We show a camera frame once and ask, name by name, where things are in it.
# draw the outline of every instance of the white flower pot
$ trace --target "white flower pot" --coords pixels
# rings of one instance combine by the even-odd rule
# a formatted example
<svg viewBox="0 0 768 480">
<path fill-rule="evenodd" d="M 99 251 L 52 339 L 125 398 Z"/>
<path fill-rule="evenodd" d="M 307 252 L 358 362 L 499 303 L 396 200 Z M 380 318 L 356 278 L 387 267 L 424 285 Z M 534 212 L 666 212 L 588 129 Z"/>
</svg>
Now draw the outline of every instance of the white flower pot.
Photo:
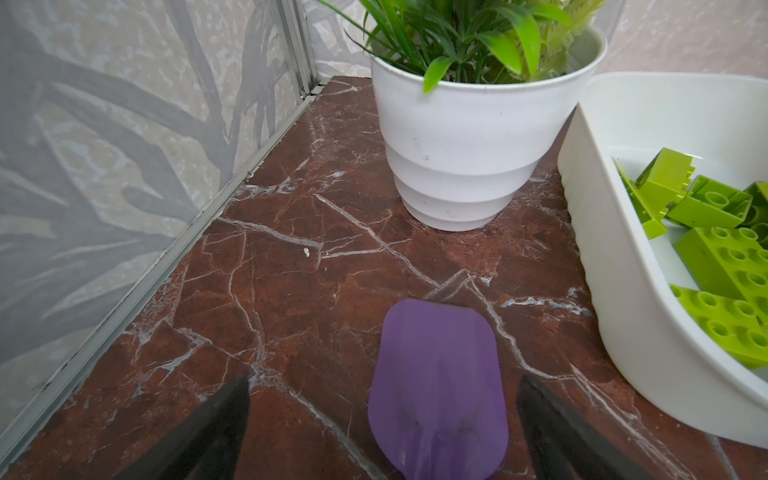
<svg viewBox="0 0 768 480">
<path fill-rule="evenodd" d="M 374 58 L 373 91 L 386 156 L 408 212 L 430 227 L 482 227 L 509 204 L 578 103 L 605 55 L 590 27 L 569 53 L 583 68 L 525 84 L 441 81 Z"/>
</svg>

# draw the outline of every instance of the white plastic bin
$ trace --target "white plastic bin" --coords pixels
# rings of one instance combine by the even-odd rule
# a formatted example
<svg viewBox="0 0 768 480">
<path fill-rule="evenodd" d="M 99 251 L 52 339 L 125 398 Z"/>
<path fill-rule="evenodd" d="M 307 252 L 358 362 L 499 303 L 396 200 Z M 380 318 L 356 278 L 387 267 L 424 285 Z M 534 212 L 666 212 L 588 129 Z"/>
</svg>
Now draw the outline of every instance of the white plastic bin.
<svg viewBox="0 0 768 480">
<path fill-rule="evenodd" d="M 768 180 L 768 81 L 720 74 L 595 77 L 558 166 L 600 334 L 616 367 L 675 419 L 768 448 L 768 383 L 725 353 L 668 284 L 696 287 L 672 243 L 648 240 L 613 165 L 635 178 L 662 148 L 737 188 Z"/>
</svg>

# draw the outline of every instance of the artificial plant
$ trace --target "artificial plant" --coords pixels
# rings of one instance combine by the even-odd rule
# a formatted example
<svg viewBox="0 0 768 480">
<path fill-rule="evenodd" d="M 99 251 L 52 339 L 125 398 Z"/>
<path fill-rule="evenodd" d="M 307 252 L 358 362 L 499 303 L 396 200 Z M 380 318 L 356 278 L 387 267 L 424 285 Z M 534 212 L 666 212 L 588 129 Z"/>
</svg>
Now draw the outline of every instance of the artificial plant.
<svg viewBox="0 0 768 480">
<path fill-rule="evenodd" d="M 365 34 L 364 44 L 350 37 L 363 50 L 423 76 L 425 93 L 444 79 L 508 84 L 564 74 L 568 48 L 604 2 L 359 0 L 366 9 L 361 25 L 319 1 Z"/>
</svg>

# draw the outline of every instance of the green toy block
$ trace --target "green toy block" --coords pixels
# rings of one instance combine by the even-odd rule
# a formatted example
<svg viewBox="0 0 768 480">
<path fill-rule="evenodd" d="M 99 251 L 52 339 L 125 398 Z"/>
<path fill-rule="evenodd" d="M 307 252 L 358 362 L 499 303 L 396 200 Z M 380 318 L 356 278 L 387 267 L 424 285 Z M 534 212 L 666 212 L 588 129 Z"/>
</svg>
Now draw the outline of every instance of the green toy block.
<svg viewBox="0 0 768 480">
<path fill-rule="evenodd" d="M 768 338 L 749 303 L 682 286 L 670 287 L 683 308 L 720 348 L 748 369 L 768 365 Z"/>
<path fill-rule="evenodd" d="M 699 288 L 746 300 L 768 326 L 768 250 L 748 228 L 692 228 L 674 244 Z"/>
<path fill-rule="evenodd" d="M 648 239 L 651 239 L 660 235 L 664 235 L 667 232 L 667 228 L 657 218 L 654 218 L 650 212 L 650 208 L 648 208 L 648 205 L 645 204 L 643 197 L 637 191 L 637 187 L 635 186 L 634 182 L 629 179 L 617 161 L 614 161 L 614 163 L 616 164 L 616 170 L 619 171 L 621 181 L 624 183 L 624 188 L 627 189 L 629 198 L 632 200 L 632 206 L 634 207 L 634 211 L 637 213 L 637 218 L 640 219 L 640 223 L 643 225 L 645 236 L 648 237 Z"/>
<path fill-rule="evenodd" d="M 690 166 L 692 160 L 690 155 L 662 148 L 635 181 L 637 191 L 645 199 L 654 218 L 664 218 L 669 204 L 678 204 L 685 197 L 690 175 L 694 172 Z"/>
<path fill-rule="evenodd" d="M 752 195 L 752 206 L 741 226 L 757 233 L 758 243 L 768 248 L 768 182 L 755 182 L 744 191 Z"/>
<path fill-rule="evenodd" d="M 734 228 L 744 222 L 752 195 L 699 175 L 667 217 L 689 227 Z"/>
</svg>

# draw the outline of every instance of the wallpaper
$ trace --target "wallpaper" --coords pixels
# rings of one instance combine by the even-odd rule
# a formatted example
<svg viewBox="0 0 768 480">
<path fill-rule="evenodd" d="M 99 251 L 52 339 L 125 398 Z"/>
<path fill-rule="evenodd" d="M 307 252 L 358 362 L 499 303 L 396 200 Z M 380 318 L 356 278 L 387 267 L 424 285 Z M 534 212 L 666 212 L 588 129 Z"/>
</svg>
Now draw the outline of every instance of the wallpaper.
<svg viewBox="0 0 768 480">
<path fill-rule="evenodd" d="M 344 31 L 356 28 L 317 0 L 303 0 L 317 70 L 370 77 L 370 62 Z M 357 0 L 331 0 L 362 22 Z M 607 0 L 618 3 L 621 0 Z M 768 78 L 766 0 L 626 0 L 601 71 L 699 71 Z"/>
<path fill-rule="evenodd" d="M 0 431 L 298 105 L 268 0 L 0 0 Z"/>
</svg>

